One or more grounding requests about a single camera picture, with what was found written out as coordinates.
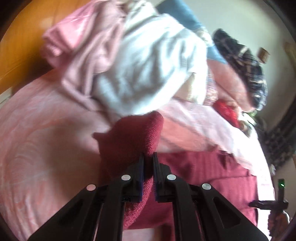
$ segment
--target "maroon fabric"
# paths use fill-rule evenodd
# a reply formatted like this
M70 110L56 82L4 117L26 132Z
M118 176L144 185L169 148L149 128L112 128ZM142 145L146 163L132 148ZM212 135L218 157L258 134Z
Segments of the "maroon fabric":
M158 153L159 162L169 165L173 174L190 184L210 183L253 224L256 225L256 212L248 203L257 199L256 177L239 165L234 157L226 152L180 152ZM129 229L154 228L165 225L166 234L162 240L175 240L173 210L171 203L157 203L154 193L136 221Z
M94 133L102 157L102 173L106 182L117 177L138 161L141 153L151 156L156 150L163 117L154 111L143 116L128 116L119 120L108 133ZM254 208L248 203L257 199L256 177L244 169L233 155L212 152L158 153L159 162L169 165L172 173L193 185L210 183L251 222L256 225ZM124 229L143 229L162 226L162 240L174 240L171 203L155 202L152 191L152 162L145 160L148 170L144 182L143 201L126 205Z
M223 100L217 100L213 104L215 111L219 113L225 120L227 120L232 126L239 128L239 121L237 119L237 114L233 108L226 104Z

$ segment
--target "bed cover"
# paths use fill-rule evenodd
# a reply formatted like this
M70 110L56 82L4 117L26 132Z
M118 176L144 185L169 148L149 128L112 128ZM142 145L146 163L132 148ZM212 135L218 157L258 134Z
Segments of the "bed cover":
M110 124L103 112L87 111L61 94L58 79L57 71L47 73L0 109L0 212L20 241L87 184L100 182L101 160L92 133L106 132ZM158 152L203 151L218 145L257 176L260 200L274 200L256 138L246 137L209 106L172 99L159 112L164 126ZM266 210L258 212L258 228L267 236L268 215Z

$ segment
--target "checkered cloth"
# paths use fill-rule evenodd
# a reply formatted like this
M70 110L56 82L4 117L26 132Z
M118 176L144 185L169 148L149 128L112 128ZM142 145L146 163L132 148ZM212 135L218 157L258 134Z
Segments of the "checkered cloth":
M261 110L266 105L267 84L262 68L250 49L239 44L222 29L215 32L213 41L220 54L249 88L253 106Z

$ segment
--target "wooden headboard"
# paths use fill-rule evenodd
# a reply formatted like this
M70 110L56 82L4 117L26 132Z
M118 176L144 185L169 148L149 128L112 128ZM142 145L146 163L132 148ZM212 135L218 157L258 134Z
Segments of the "wooden headboard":
M24 0L0 41L0 94L50 70L39 53L42 34L88 1Z

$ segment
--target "wall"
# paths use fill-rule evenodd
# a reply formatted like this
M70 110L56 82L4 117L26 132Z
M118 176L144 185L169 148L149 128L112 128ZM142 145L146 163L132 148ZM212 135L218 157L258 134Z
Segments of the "wall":
M296 168L292 158L281 169L276 171L274 176L276 193L278 179L281 178L285 179L285 198L289 201L287 213L292 218L296 212Z
M283 44L294 42L278 15L263 0L185 0L212 34L224 29L254 55L263 47L271 57L263 65L268 85L266 107L259 112L270 129L278 123L296 93L293 68Z

